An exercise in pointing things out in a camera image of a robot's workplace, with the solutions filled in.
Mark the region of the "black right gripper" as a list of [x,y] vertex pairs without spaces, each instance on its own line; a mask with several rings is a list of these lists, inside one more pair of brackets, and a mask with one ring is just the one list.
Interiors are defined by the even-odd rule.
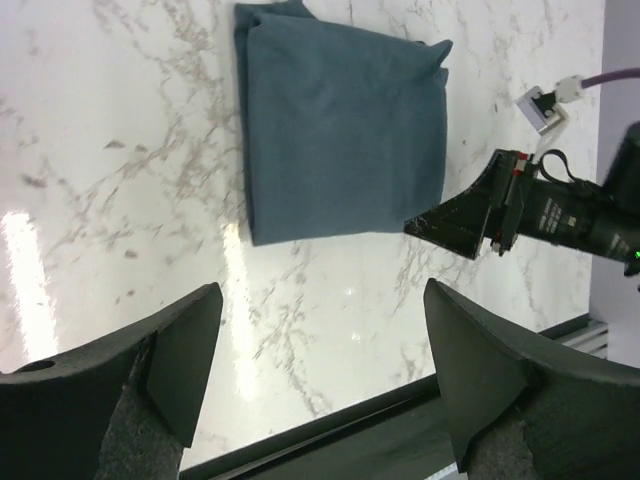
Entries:
[[543,162],[497,149],[471,186],[406,221],[404,233],[475,260],[488,225],[500,255],[521,235],[621,262],[637,275],[639,151],[619,152],[600,186],[559,180]]

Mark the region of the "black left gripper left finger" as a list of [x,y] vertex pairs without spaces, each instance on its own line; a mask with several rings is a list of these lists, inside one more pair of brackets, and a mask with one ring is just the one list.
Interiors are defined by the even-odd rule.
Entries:
[[4,479],[176,479],[221,324],[206,284],[127,327],[1,376]]

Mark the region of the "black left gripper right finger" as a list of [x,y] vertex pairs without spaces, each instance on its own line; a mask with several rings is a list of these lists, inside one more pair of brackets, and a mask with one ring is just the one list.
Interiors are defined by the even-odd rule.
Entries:
[[636,479],[639,371],[566,347],[430,279],[426,327],[471,479]]

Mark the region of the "grey-blue t-shirt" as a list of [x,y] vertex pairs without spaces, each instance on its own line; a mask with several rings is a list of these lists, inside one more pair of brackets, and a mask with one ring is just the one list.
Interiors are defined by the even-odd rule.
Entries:
[[441,201],[452,44],[326,22],[303,3],[234,8],[253,243],[399,233]]

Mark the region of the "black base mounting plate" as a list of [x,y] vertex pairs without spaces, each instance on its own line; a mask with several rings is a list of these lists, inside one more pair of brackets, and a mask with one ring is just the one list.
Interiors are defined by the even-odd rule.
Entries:
[[435,376],[181,472],[183,479],[452,479]]

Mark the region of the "aluminium frame rail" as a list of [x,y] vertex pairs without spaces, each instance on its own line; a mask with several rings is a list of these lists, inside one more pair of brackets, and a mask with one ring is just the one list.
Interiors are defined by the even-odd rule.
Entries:
[[601,321],[588,320],[585,326],[559,337],[557,341],[574,350],[607,359],[609,326]]

